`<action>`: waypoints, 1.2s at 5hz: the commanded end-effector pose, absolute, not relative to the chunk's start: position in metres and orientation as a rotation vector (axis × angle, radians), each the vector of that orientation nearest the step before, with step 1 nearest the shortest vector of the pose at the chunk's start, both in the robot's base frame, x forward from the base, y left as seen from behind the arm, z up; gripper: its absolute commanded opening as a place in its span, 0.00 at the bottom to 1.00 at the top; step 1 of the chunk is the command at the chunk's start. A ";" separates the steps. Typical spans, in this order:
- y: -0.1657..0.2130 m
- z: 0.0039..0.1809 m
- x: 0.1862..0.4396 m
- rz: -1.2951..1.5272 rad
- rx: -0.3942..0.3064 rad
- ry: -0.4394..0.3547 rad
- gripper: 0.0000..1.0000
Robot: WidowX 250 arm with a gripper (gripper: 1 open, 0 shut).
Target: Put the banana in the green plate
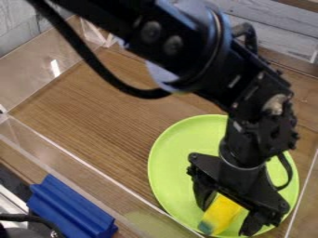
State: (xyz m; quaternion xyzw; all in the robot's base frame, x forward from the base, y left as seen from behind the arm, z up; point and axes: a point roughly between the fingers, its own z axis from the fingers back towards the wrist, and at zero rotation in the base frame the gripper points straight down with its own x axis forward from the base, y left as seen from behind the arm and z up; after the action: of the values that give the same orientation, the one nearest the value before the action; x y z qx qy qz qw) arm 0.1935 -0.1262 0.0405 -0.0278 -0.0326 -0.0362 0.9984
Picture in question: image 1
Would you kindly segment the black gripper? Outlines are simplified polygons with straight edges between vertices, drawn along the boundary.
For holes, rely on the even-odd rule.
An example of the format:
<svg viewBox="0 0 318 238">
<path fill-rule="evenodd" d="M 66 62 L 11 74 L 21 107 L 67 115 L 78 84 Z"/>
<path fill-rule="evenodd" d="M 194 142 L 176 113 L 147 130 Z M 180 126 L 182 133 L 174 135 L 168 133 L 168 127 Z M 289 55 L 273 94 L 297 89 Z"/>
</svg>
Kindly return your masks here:
<svg viewBox="0 0 318 238">
<path fill-rule="evenodd" d="M 286 169 L 287 181 L 275 185 L 265 163 L 242 167 L 233 158 L 227 149 L 221 149 L 219 156 L 192 152 L 187 157 L 187 174 L 202 211 L 211 205 L 218 193 L 249 211 L 238 235 L 251 237 L 263 226 L 277 226 L 291 210 L 287 199 L 279 194 L 291 184 L 291 164 L 281 153 L 278 161 Z"/>
</svg>

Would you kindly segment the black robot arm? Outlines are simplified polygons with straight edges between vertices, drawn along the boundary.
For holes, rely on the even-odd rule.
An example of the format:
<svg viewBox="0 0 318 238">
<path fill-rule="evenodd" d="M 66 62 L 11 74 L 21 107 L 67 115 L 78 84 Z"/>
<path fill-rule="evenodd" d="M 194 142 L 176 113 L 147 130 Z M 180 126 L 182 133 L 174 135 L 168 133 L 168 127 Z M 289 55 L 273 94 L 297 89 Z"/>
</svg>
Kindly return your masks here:
<svg viewBox="0 0 318 238">
<path fill-rule="evenodd" d="M 188 155 L 187 173 L 199 208 L 225 195 L 247 210 L 239 234 L 278 225 L 290 211 L 266 163 L 283 159 L 299 135 L 291 85 L 258 54 L 250 23 L 231 25 L 203 0 L 180 7 L 168 0 L 27 0 L 51 22 L 92 70 L 123 93 L 160 99 L 194 93 L 227 112 L 218 155 Z M 139 89 L 111 73 L 55 8 L 63 7 L 112 33 L 136 56 L 172 73 L 156 88 Z"/>
</svg>

